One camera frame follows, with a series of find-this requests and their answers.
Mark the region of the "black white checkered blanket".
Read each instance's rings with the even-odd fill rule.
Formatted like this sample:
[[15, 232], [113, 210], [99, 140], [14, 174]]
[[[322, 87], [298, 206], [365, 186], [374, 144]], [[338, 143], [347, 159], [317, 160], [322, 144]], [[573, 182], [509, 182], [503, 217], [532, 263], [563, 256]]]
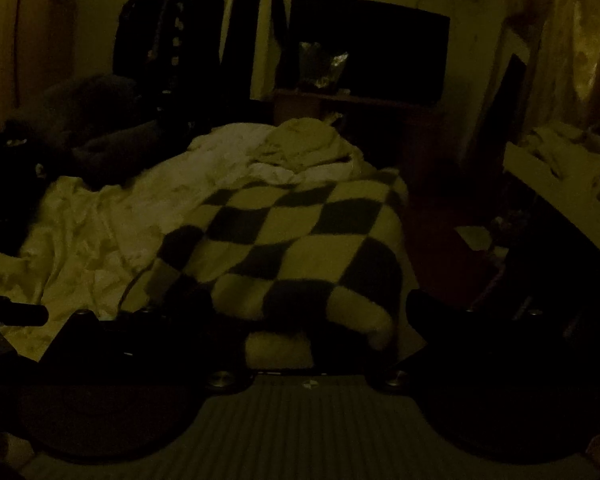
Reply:
[[166, 234], [125, 291], [143, 341], [196, 363], [377, 370], [422, 338], [396, 170], [340, 182], [223, 188]]

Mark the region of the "light floral bed sheet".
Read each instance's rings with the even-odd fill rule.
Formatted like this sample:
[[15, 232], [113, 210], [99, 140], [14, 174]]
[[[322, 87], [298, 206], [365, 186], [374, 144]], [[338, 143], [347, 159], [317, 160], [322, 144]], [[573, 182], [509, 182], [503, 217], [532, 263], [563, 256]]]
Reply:
[[178, 156], [145, 171], [129, 188], [88, 190], [62, 177], [42, 200], [41, 217], [13, 256], [0, 252], [0, 295], [42, 304], [42, 327], [4, 327], [15, 349], [38, 360], [68, 317], [87, 309], [112, 320], [132, 279], [155, 259], [163, 237], [220, 188], [252, 180], [298, 184], [357, 179], [370, 172], [358, 157], [293, 172], [256, 162], [250, 152], [277, 127], [231, 124], [193, 140]]

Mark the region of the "light side table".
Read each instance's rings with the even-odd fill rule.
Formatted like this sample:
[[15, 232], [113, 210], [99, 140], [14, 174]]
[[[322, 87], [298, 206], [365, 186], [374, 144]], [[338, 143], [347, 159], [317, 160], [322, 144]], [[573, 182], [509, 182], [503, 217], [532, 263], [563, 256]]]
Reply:
[[600, 134], [549, 122], [507, 143], [503, 167], [600, 250]]

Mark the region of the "dark cabinet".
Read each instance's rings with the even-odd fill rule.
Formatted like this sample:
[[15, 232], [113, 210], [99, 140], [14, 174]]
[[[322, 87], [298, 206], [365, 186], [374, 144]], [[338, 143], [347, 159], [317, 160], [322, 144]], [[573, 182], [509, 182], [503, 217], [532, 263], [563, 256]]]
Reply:
[[451, 20], [372, 0], [291, 0], [270, 97], [281, 120], [331, 119], [376, 167], [414, 162], [441, 116]]

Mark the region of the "patterned window curtain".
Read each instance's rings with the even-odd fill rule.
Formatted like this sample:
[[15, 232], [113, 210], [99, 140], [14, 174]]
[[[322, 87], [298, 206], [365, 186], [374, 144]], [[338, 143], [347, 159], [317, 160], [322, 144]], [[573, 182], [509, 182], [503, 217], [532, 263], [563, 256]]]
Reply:
[[530, 44], [526, 123], [600, 126], [600, 0], [508, 0]]

